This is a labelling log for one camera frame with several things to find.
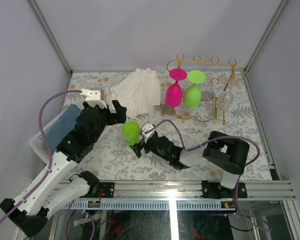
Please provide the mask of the green plastic wine glass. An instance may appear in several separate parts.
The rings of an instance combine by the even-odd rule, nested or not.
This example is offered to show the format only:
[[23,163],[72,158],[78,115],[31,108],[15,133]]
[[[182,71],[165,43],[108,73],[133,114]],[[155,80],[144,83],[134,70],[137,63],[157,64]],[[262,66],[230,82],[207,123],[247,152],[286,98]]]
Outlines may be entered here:
[[136,121],[126,121],[121,128],[121,132],[129,148],[141,140],[140,126]]
[[206,80],[206,74],[200,70],[192,70],[187,74],[188,81],[192,84],[184,92],[183,104],[188,108],[197,108],[202,99],[199,84]]

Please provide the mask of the clear wine glass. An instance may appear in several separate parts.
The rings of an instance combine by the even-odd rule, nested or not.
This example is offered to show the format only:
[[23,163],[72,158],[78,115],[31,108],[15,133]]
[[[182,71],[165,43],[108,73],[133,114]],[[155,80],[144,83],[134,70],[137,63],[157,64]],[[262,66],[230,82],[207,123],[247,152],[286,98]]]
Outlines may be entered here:
[[216,108],[220,111],[226,111],[234,102],[234,95],[232,89],[238,87],[240,84],[239,80],[229,79],[224,90],[218,95],[216,100]]

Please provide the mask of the magenta plastic wine glass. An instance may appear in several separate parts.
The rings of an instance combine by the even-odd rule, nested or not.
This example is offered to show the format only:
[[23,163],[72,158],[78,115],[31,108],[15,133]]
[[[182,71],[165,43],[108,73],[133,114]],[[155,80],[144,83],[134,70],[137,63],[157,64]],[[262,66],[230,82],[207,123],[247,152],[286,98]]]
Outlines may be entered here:
[[187,78],[187,72],[181,68],[174,68],[170,70],[169,76],[174,80],[174,83],[166,90],[164,102],[167,106],[176,108],[183,99],[183,90],[179,82]]

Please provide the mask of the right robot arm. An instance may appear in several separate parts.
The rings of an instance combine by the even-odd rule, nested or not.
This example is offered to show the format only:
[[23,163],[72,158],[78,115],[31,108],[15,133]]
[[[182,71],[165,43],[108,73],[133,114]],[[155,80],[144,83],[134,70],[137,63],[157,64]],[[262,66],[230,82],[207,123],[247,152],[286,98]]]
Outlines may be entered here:
[[152,153],[177,170],[188,169],[191,164],[205,159],[222,169],[217,189],[221,196],[230,197],[236,191],[239,176],[244,173],[250,145],[219,131],[212,131],[207,141],[202,146],[185,149],[176,146],[166,136],[159,137],[155,132],[130,148],[138,158],[142,156],[142,151],[145,154]]

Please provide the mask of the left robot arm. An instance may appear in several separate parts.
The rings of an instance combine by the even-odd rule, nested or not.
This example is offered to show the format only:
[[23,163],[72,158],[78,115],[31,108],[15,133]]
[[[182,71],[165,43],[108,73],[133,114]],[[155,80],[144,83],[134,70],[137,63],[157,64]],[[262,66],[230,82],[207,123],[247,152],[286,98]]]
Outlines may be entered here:
[[58,191],[54,188],[93,150],[107,126],[126,122],[126,107],[118,100],[112,104],[115,112],[84,102],[74,128],[58,144],[49,164],[21,194],[1,202],[0,208],[28,238],[37,235],[50,217],[71,201],[79,197],[99,197],[100,181],[88,170]]

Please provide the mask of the gold wire wine glass rack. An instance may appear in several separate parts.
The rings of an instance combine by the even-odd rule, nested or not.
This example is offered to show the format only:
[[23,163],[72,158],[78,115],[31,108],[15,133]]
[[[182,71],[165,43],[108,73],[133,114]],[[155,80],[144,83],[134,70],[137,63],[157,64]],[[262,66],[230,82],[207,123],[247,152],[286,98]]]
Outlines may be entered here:
[[[230,75],[228,77],[207,76],[207,74],[205,73],[206,79],[203,83],[205,83],[206,81],[210,81],[211,84],[219,85],[220,82],[225,82],[225,86],[226,86],[229,79],[235,79],[235,80],[239,80],[239,86],[241,86],[245,83],[245,79],[248,76],[248,73],[246,72],[246,70],[244,70],[243,67],[239,66],[235,59],[231,58],[230,60],[228,60],[228,63],[221,63],[219,58],[212,57],[209,62],[204,62],[204,61],[202,61],[202,58],[199,55],[194,56],[192,58],[192,60],[188,60],[188,59],[185,58],[185,55],[183,53],[177,54],[175,59],[170,60],[166,64],[166,70],[169,73],[170,70],[175,69],[175,68],[183,69],[182,68],[183,63],[195,64],[195,65],[205,65],[205,66],[227,67],[227,68],[230,69]],[[184,93],[185,93],[186,89],[192,85],[188,81],[188,73],[190,71],[186,71],[186,72],[187,72],[187,78],[182,80],[182,81],[179,81],[179,85],[181,86],[182,91],[183,91],[182,102],[179,106],[181,106],[181,105],[185,106],[184,103],[183,103]],[[225,125],[226,124],[226,111],[218,110],[216,108],[217,98],[218,98],[218,96],[213,96],[211,98],[205,99],[205,98],[203,98],[203,94],[202,94],[202,90],[201,90],[201,102],[200,102],[200,104],[201,103],[208,103],[210,101],[213,102],[213,116],[211,118],[208,118],[208,119],[200,119],[196,115],[186,116],[185,114],[182,114],[182,115],[177,114],[177,108],[179,106],[178,107],[170,107],[170,106],[166,105],[165,102],[164,102],[164,105],[163,105],[162,115],[163,116],[165,116],[165,115],[175,116],[175,117],[177,117],[178,119],[181,119],[181,120],[194,119],[199,123],[207,123],[207,122],[211,122],[211,121],[217,121],[217,122],[221,122],[223,125]]]

